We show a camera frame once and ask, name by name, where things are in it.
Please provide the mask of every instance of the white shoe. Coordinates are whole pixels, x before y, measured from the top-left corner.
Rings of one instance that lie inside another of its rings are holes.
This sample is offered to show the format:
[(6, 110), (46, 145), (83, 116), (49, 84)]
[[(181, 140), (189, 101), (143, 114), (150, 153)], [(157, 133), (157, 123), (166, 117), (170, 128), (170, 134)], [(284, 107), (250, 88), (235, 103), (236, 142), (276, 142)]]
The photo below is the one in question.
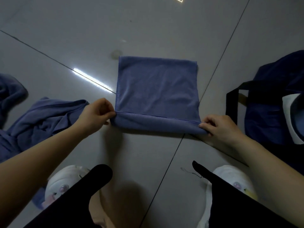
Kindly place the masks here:
[[(221, 179), (228, 182), (230, 185), (237, 188), (239, 191), (257, 200), (257, 194), (254, 190), (252, 181), (241, 170), (234, 166), (224, 165), (216, 168), (213, 173)], [(197, 225), (197, 228), (209, 228), (209, 218), (212, 206), (212, 184), (208, 182), (206, 189), (206, 207), (205, 212)]]
[(69, 188), (82, 179), (90, 170), (82, 167), (71, 165), (57, 172), (48, 181), (45, 189), (45, 201), (42, 203), (43, 208), (47, 208), (56, 199), (63, 195)]

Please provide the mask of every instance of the light blue fabric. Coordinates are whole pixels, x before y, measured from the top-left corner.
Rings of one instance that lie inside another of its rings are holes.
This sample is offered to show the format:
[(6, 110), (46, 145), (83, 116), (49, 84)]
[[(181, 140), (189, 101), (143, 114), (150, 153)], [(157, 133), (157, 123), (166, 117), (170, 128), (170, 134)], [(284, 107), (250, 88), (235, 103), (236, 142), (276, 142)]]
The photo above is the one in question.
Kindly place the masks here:
[(197, 63), (120, 57), (115, 126), (158, 132), (206, 133), (198, 127)]
[[(0, 124), (10, 108), (27, 95), (26, 89), (13, 77), (0, 74)], [(88, 104), (86, 100), (62, 101), (43, 97), (22, 115), (7, 131), (0, 130), (0, 162), (25, 151), (71, 126)], [(42, 209), (44, 189), (33, 197)]]

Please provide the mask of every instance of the person's left hand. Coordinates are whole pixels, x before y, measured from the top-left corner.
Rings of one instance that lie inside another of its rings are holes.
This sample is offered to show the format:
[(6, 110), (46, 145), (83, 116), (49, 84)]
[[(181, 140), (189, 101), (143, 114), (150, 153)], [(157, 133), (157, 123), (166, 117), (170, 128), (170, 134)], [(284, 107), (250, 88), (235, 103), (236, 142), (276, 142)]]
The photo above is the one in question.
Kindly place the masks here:
[(108, 125), (108, 119), (116, 115), (112, 104), (105, 98), (87, 105), (73, 127), (82, 130), (86, 136), (97, 132), (103, 125)]

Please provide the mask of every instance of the tile floor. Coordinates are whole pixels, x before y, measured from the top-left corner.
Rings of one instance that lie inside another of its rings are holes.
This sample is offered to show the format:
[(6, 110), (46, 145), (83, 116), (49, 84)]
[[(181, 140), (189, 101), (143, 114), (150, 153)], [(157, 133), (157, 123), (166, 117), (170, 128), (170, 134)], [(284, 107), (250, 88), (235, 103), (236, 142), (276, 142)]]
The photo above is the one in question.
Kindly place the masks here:
[[(43, 96), (106, 97), (114, 104), (119, 55), (198, 61), (200, 116), (224, 114), (225, 94), (251, 80), (260, 65), (304, 49), (303, 7), (303, 0), (0, 0), (0, 72), (29, 91), (5, 129)], [(240, 114), (241, 122), (244, 109)], [(248, 172), (189, 135), (106, 127), (58, 169), (110, 165), (114, 177), (103, 189), (104, 207), (118, 228), (194, 228), (206, 185), (180, 169), (191, 171), (192, 160), (209, 170), (230, 163)], [(23, 227), (38, 213), (29, 203), (10, 227)]]

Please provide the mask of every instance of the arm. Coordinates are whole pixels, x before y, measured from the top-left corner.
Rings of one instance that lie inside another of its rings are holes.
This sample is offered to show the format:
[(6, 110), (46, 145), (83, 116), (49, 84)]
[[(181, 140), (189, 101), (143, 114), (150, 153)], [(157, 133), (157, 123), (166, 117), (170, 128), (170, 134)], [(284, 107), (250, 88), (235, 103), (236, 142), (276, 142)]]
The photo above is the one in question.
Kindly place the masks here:
[(269, 192), (286, 220), (304, 227), (304, 176), (244, 135), (229, 116), (208, 115), (199, 125), (234, 148)]
[(98, 99), (86, 106), (70, 128), (0, 164), (0, 227), (7, 227), (84, 138), (114, 117), (113, 106)]

